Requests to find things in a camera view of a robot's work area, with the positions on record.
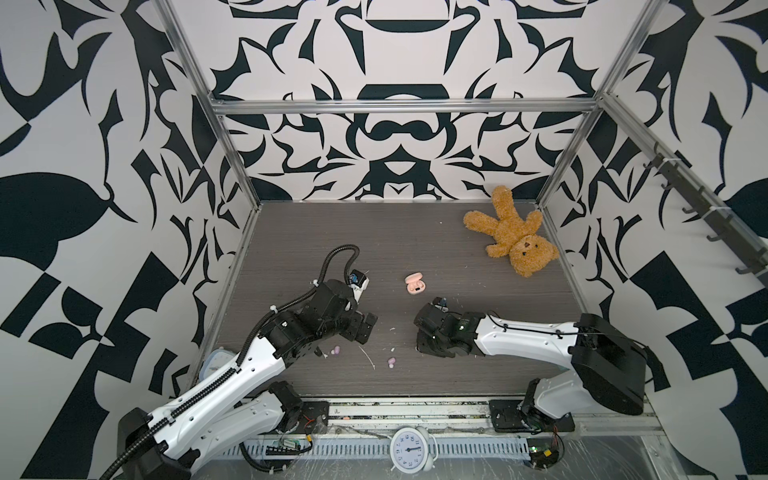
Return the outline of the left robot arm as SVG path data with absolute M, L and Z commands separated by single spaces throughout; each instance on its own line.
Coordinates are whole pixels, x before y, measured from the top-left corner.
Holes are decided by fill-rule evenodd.
M 326 276 L 333 258 L 358 246 L 334 248 L 309 291 L 272 306 L 249 332 L 241 351 L 180 397 L 151 412 L 136 408 L 119 422 L 118 455 L 103 473 L 111 479 L 189 479 L 202 466 L 247 439 L 299 421 L 303 402 L 276 378 L 321 342 L 336 335 L 365 344 L 377 322 L 358 305 L 366 275 L 344 266 L 340 280 Z

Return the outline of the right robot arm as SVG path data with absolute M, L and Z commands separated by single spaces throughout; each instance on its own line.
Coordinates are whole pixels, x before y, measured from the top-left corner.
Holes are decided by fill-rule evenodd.
M 554 377 L 531 380 L 521 402 L 494 412 L 498 431 L 552 431 L 575 413 L 644 411 L 650 351 L 598 315 L 555 324 L 512 321 L 454 312 L 437 298 L 419 310 L 414 323 L 417 349 L 426 355 L 512 356 L 561 367 Z

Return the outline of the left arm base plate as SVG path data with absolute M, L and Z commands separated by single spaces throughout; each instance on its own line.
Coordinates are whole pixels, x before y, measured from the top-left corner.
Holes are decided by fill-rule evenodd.
M 305 401 L 298 419 L 297 433 L 323 433 L 327 430 L 330 404 L 327 401 Z

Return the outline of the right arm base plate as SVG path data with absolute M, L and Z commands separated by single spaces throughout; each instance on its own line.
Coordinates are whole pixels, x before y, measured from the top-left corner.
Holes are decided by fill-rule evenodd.
M 570 413 L 554 420 L 533 407 L 524 409 L 522 401 L 490 400 L 490 419 L 496 433 L 571 433 L 576 425 Z

